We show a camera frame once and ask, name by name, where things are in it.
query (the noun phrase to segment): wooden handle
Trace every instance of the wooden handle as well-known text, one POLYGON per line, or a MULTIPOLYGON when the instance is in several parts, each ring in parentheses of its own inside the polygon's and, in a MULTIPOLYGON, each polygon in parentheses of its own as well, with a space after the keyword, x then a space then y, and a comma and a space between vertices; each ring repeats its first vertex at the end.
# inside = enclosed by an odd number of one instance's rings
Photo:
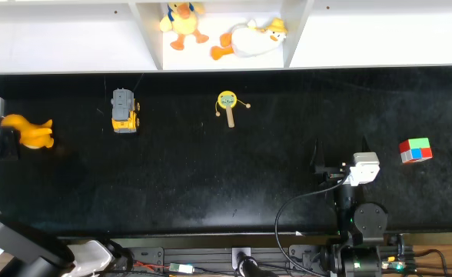
POLYGON ((226 115, 228 116, 229 128, 234 128, 233 109, 231 106, 226 107, 226 115))

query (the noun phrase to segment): black tabletop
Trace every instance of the black tabletop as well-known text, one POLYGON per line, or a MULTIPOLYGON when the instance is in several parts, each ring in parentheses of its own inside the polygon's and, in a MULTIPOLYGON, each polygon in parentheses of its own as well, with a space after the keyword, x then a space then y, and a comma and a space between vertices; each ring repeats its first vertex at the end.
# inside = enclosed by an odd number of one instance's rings
MULTIPOLYGON (((452 231, 452 67, 10 75, 0 96, 6 114, 53 119, 55 137, 0 161, 0 209, 57 235, 273 232, 285 201, 319 189, 315 139, 337 165, 363 136, 381 162, 364 194, 388 231, 452 231), (138 135, 113 132, 116 88, 141 103, 138 135), (224 90, 251 103, 234 128, 215 116, 224 90), (402 165, 399 143, 420 137, 434 157, 402 165)), ((335 215, 323 195, 299 200, 281 230, 333 233, 335 215)))

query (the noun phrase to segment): rubik's cube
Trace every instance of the rubik's cube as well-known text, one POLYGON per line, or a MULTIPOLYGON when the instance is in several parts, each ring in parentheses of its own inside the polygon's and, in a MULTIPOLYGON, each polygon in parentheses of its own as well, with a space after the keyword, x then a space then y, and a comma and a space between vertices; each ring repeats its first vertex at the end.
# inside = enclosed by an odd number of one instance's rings
POLYGON ((400 156, 403 163, 422 162, 433 158, 429 139, 412 138, 399 145, 400 156))

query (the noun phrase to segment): duck's yellow hat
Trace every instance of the duck's yellow hat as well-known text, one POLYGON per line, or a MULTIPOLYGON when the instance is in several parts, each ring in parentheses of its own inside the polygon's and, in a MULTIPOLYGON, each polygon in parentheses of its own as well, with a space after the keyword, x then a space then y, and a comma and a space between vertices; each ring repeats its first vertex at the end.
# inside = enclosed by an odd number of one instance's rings
POLYGON ((284 21, 280 18, 274 18, 274 20, 272 20, 272 23, 267 27, 267 30, 287 33, 287 30, 284 27, 284 21))

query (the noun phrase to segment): yellow and gray toy truck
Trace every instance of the yellow and gray toy truck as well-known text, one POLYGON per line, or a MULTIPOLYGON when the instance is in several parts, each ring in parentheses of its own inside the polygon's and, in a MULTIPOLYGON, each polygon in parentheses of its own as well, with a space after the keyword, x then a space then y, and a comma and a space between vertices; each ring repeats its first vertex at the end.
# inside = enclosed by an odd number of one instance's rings
POLYGON ((113 91, 111 100, 111 124, 117 133, 137 132, 139 127, 138 112, 141 106, 135 101, 134 92, 128 89, 118 88, 113 91))

